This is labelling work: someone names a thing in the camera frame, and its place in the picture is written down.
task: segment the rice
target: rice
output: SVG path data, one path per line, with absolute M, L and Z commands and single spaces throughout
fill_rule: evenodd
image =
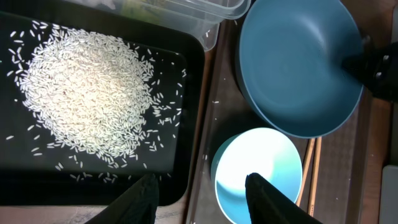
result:
M 153 76 L 150 62 L 139 61 L 119 38 L 76 29 L 53 28 L 32 55 L 18 85 L 27 97 L 24 106 L 40 113 L 38 123 L 78 152 L 135 154 L 145 138 L 143 115 L 153 103 L 144 83 Z

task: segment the clear plastic container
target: clear plastic container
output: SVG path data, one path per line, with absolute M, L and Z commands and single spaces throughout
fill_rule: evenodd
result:
M 251 0 L 66 0 L 186 32 L 205 50 L 214 47 L 219 23 L 237 19 Z

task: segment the chopstick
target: chopstick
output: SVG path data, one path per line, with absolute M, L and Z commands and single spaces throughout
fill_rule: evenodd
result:
M 315 145 L 315 155 L 313 158 L 313 168 L 312 168 L 312 179 L 311 179 L 311 189 L 310 189 L 310 200 L 308 201 L 308 214 L 313 217 L 313 210 L 315 207 L 315 196 L 317 194 L 317 182 L 318 182 L 318 170 L 319 170 L 319 160 L 321 157 L 321 146 L 322 137 L 317 138 Z
M 298 207 L 300 206 L 301 197 L 303 196 L 305 181 L 307 179 L 308 167 L 310 166 L 310 161 L 311 161 L 311 157 L 312 157 L 312 151 L 313 151 L 314 144 L 315 144 L 315 139 L 310 139 L 308 141 L 307 151 L 305 153 L 305 158 L 304 158 L 303 181 L 302 181 L 302 184 L 301 184 L 300 194 L 298 195 L 298 198 L 297 198 L 297 201 L 296 201 L 296 205 Z

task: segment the blue bowl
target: blue bowl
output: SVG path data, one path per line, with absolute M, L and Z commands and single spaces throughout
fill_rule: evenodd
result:
M 211 181 L 220 209 L 232 223 L 251 223 L 246 201 L 246 176 L 257 172 L 292 202 L 302 184 L 300 156 L 288 137 L 271 128 L 233 136 L 217 150 Z
M 352 114 L 362 84 L 342 60 L 363 52 L 338 0 L 256 1 L 239 40 L 238 83 L 252 109 L 278 130 L 315 138 Z

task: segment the wooden surface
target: wooden surface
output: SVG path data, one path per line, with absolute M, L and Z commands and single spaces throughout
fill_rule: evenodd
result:
M 208 83 L 208 76 L 212 69 L 212 58 L 214 50 L 206 53 L 205 69 L 203 74 L 203 84 L 201 90 L 200 108 L 203 109 L 206 101 L 206 84 Z M 197 121 L 200 130 L 202 110 L 199 109 L 200 119 Z M 187 195 L 176 203 L 166 206 L 158 207 L 156 211 L 156 224 L 178 224 L 183 223 L 185 219 L 185 209 L 187 207 Z M 83 224 L 92 217 L 101 212 L 105 207 L 0 207 L 0 223 L 7 224 Z
M 391 41 L 392 12 L 395 0 L 342 0 L 353 15 L 358 27 L 371 36 L 376 47 Z M 382 168 L 387 160 L 391 123 L 391 104 L 372 99 L 368 138 L 368 154 L 364 191 L 359 223 L 375 224 L 379 221 Z
M 376 47 L 385 46 L 390 42 L 392 10 L 396 4 L 394 0 L 342 0 L 342 2 L 353 15 L 357 25 L 373 38 Z M 207 75 L 211 70 L 211 56 L 212 54 L 206 54 L 205 74 Z M 378 99 L 372 99 L 371 103 L 367 169 L 359 221 L 362 224 L 378 223 L 381 172 L 387 159 L 391 123 L 391 104 Z M 156 223 L 183 223 L 187 199 L 185 194 L 177 203 L 168 207 L 159 207 Z M 84 223 L 102 209 L 104 208 L 0 207 L 0 223 Z
M 313 217 L 313 210 L 315 208 L 315 198 L 317 196 L 317 183 L 318 183 L 318 171 L 319 171 L 319 160 L 321 157 L 322 148 L 322 137 L 317 138 L 315 143 L 315 155 L 313 157 L 313 172 L 311 178 L 311 189 L 310 189 L 310 200 L 308 201 L 308 214 Z
M 305 181 L 307 180 L 308 168 L 310 167 L 314 144 L 315 144 L 315 139 L 308 140 L 308 146 L 307 146 L 307 150 L 305 152 L 305 159 L 304 159 L 304 165 L 303 165 L 303 181 L 301 184 L 300 193 L 299 193 L 297 201 L 296 201 L 297 206 L 300 206 L 301 198 L 303 197 Z
M 379 204 L 382 168 L 389 150 L 391 104 L 373 99 L 368 139 L 368 161 L 364 182 L 362 224 L 379 222 Z

